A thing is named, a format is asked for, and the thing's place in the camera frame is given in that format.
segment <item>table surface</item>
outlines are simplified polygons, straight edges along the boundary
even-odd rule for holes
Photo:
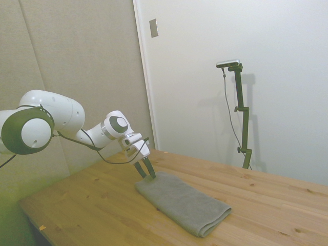
[[[142,178],[133,165],[104,161],[20,206],[53,245],[328,245],[327,186],[157,150],[149,159],[155,171],[229,204],[231,214],[206,238],[190,235],[135,190]]]

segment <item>light switch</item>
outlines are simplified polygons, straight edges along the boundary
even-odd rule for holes
[[[150,33],[152,37],[157,37],[158,36],[157,20],[152,19],[151,21],[149,21],[149,26],[150,26]]]

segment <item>folded towel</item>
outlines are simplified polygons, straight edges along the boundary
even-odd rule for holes
[[[206,237],[231,212],[231,207],[183,182],[175,175],[157,172],[135,184],[152,205],[197,237]]]

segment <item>beige wall panel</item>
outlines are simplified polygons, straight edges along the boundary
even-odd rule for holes
[[[82,104],[84,129],[121,110],[153,148],[132,0],[21,3],[46,90]],[[87,147],[61,142],[71,173],[100,160]],[[107,157],[118,150],[114,143],[102,153]]]
[[[44,89],[18,1],[0,0],[0,110],[15,109],[29,90]],[[11,155],[0,155],[0,165]],[[35,245],[17,201],[69,175],[59,139],[0,169],[0,245]]]

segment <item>wooden table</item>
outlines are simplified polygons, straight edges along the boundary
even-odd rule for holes
[[[20,205],[53,245],[328,245],[326,186],[157,150],[149,158],[155,171],[226,202],[231,214],[206,238],[192,236],[135,190],[141,176],[132,165],[103,161]]]

